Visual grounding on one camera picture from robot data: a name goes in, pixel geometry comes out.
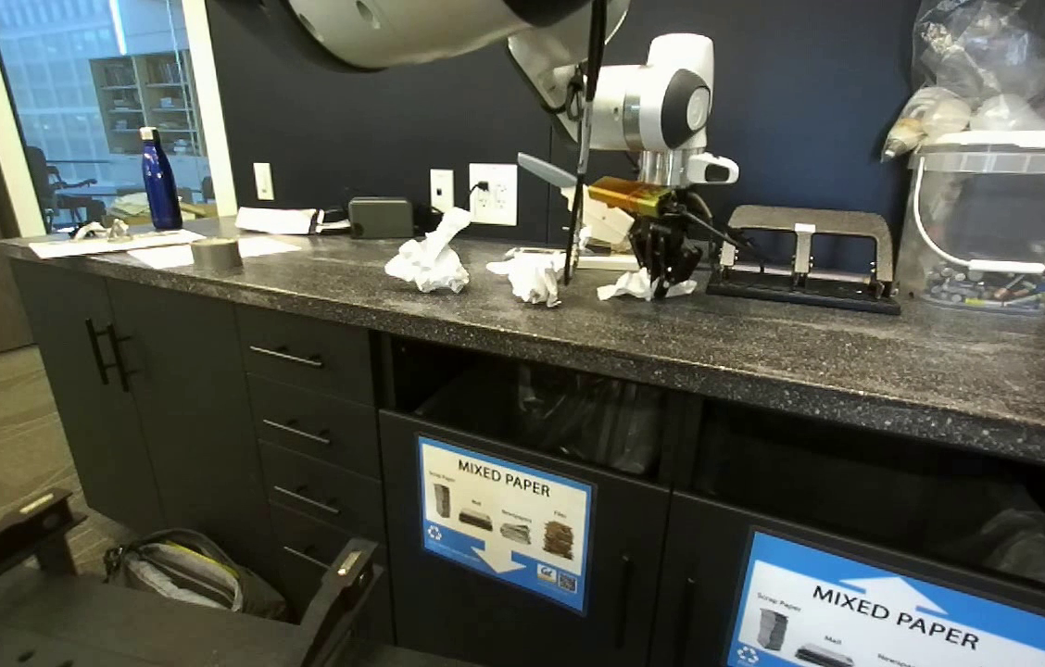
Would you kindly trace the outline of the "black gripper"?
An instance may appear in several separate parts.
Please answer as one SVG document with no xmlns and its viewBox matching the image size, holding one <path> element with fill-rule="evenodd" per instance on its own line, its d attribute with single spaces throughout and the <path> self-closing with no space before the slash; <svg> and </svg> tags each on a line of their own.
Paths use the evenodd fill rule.
<svg viewBox="0 0 1045 667">
<path fill-rule="evenodd" d="M 700 264 L 700 239 L 718 239 L 712 204 L 692 188 L 666 188 L 656 209 L 629 226 L 629 248 L 650 272 L 650 296 L 666 296 L 666 281 L 686 281 Z"/>
</svg>

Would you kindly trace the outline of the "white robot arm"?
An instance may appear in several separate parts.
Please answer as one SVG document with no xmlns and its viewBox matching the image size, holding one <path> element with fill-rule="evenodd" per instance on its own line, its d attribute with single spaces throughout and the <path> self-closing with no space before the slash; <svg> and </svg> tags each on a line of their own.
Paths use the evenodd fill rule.
<svg viewBox="0 0 1045 667">
<path fill-rule="evenodd" d="M 282 0 L 298 33 L 340 70 L 424 65 L 500 46 L 577 147 L 572 215 L 599 201 L 629 215 L 650 296 L 692 277 L 692 237 L 714 237 L 700 201 L 741 168 L 708 147 L 714 41 L 656 33 L 642 63 L 608 63 L 629 0 Z"/>
</svg>

